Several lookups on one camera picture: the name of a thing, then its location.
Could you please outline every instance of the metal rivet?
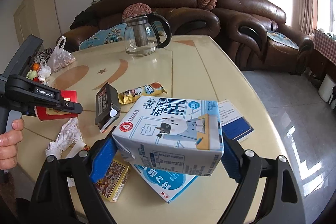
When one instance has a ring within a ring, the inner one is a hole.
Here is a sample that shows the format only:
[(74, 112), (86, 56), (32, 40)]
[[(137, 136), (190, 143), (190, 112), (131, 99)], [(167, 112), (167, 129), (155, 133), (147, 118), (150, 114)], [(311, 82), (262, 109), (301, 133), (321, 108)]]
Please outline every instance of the metal rivet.
[(252, 150), (246, 150), (245, 155), (248, 157), (254, 157), (254, 152)]
[(78, 153), (78, 156), (80, 156), (81, 158), (85, 158), (88, 155), (88, 151), (86, 150), (82, 150)]
[(279, 156), (279, 160), (282, 161), (282, 162), (286, 162), (287, 161), (287, 158), (283, 155), (280, 155)]
[(55, 156), (50, 155), (50, 156), (47, 157), (47, 162), (53, 162), (54, 159), (55, 159)]

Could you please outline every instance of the white plastic bag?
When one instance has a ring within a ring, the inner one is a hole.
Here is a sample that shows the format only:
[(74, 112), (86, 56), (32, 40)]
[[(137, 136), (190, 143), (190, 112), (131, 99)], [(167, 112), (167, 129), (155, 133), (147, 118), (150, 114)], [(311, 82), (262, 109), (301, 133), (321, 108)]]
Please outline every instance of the white plastic bag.
[(67, 67), (76, 60), (75, 57), (70, 52), (63, 49), (66, 40), (67, 40), (66, 37), (61, 37), (58, 40), (55, 50), (50, 55), (50, 58), (48, 60), (48, 66), (51, 68), (51, 73), (55, 73), (60, 69)]
[(51, 74), (51, 68), (44, 59), (41, 59), (39, 70), (39, 81), (44, 82)]
[(83, 141), (82, 134), (77, 126), (78, 118), (70, 118), (70, 120), (62, 126), (56, 141), (50, 142), (45, 150), (45, 155), (47, 157), (49, 155), (54, 155), (59, 160), (62, 151), (65, 151), (74, 142)]

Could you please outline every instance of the glass teapot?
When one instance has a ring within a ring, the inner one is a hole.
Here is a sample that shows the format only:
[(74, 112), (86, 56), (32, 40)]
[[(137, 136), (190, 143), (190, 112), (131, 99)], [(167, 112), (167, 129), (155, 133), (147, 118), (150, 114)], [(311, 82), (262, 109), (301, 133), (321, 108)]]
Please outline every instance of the glass teapot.
[[(166, 40), (160, 42), (158, 29), (154, 22), (159, 21), (167, 34)], [(156, 50), (166, 47), (171, 40), (171, 30), (168, 21), (160, 15), (150, 13), (131, 17), (126, 20), (125, 43), (126, 52), (135, 56), (145, 56)]]

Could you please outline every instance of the beige tabletop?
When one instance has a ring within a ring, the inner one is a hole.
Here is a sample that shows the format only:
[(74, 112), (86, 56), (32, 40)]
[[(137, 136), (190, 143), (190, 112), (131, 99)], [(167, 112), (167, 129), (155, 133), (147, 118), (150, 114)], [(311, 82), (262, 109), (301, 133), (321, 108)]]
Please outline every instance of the beige tabletop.
[[(76, 90), (83, 113), (78, 116), (83, 141), (92, 146), (105, 138), (95, 125), (95, 95), (109, 82), (118, 92), (160, 82), (164, 96), (223, 101), (229, 99), (253, 126), (254, 132), (241, 145), (261, 157), (275, 159), (287, 155), (264, 105), (240, 70), (222, 49), (207, 36), (173, 36), (170, 44), (144, 57), (125, 53), (123, 42), (116, 42), (73, 53), (76, 61), (53, 74), (49, 85)], [(119, 120), (132, 104), (123, 105)], [(24, 117), (24, 140), (18, 145), (18, 163), (36, 180), (45, 160), (44, 151), (55, 140), (66, 119), (40, 122)], [(254, 219), (265, 180), (261, 179), (246, 222)], [(198, 177), (176, 200), (167, 204), (131, 169), (130, 177), (116, 203), (105, 201), (114, 219), (132, 223), (140, 216), (147, 223), (217, 223), (237, 184), (219, 164), (211, 177)], [(70, 188), (73, 204), (84, 214), (75, 187)]]

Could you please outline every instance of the finger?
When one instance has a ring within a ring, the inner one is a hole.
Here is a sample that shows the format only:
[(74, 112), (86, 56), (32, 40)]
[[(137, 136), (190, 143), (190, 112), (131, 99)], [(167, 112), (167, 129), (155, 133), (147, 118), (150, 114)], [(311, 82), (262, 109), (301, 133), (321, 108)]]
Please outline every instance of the finger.
[(23, 130), (25, 122), (23, 119), (14, 120), (12, 123), (12, 128), (15, 130)]
[(17, 164), (17, 158), (13, 157), (10, 159), (0, 160), (0, 170), (7, 170), (15, 167)]
[(22, 141), (22, 132), (16, 130), (10, 130), (7, 133), (0, 135), (0, 147), (15, 145)]
[(0, 147), (0, 160), (10, 159), (17, 154), (16, 145)]

